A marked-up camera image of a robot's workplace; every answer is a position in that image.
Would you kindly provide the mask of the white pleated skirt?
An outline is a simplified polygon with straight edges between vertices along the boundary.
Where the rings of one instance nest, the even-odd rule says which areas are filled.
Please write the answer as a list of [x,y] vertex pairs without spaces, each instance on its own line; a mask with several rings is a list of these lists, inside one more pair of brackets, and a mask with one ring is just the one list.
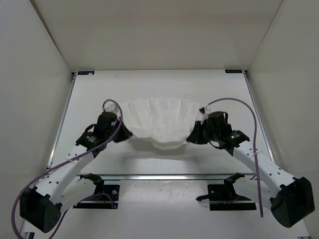
[[133,138],[168,150],[186,144],[186,139],[194,129],[200,103],[159,97],[128,101],[120,106],[124,125]]

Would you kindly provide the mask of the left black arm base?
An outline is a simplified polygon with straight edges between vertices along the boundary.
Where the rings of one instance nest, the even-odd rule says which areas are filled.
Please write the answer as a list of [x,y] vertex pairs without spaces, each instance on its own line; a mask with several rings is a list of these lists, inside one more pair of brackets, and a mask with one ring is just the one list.
[[119,184],[106,184],[100,176],[89,173],[80,175],[81,180],[90,181],[95,185],[95,190],[89,199],[82,200],[73,206],[74,209],[112,209],[118,208]]

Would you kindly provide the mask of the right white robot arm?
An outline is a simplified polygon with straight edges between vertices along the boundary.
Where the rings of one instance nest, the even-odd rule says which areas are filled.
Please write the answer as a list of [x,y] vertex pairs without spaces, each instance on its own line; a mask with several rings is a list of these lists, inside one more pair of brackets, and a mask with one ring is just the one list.
[[312,185],[305,177],[296,178],[270,161],[250,142],[247,135],[233,130],[228,113],[212,112],[196,121],[187,142],[217,142],[217,149],[226,150],[256,175],[256,181],[235,173],[224,180],[223,193],[228,199],[244,196],[269,209],[274,218],[290,228],[315,210]]

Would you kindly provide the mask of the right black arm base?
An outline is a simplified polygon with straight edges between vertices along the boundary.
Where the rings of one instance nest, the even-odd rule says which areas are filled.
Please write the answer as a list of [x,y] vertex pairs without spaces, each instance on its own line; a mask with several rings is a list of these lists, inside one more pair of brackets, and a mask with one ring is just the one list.
[[242,173],[236,172],[223,180],[222,184],[208,184],[206,195],[196,198],[196,201],[209,201],[210,211],[254,211],[256,204],[251,199],[238,195],[234,189],[234,183],[245,178]]

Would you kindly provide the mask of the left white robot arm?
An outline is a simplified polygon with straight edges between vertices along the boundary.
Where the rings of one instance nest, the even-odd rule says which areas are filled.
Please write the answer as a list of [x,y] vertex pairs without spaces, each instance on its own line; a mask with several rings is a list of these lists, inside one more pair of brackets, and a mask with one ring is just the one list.
[[83,199],[104,194],[103,179],[93,173],[81,174],[110,142],[121,142],[131,133],[123,123],[120,105],[106,100],[96,123],[89,125],[76,140],[64,162],[47,170],[23,189],[19,196],[20,216],[43,233],[58,224],[62,215]]

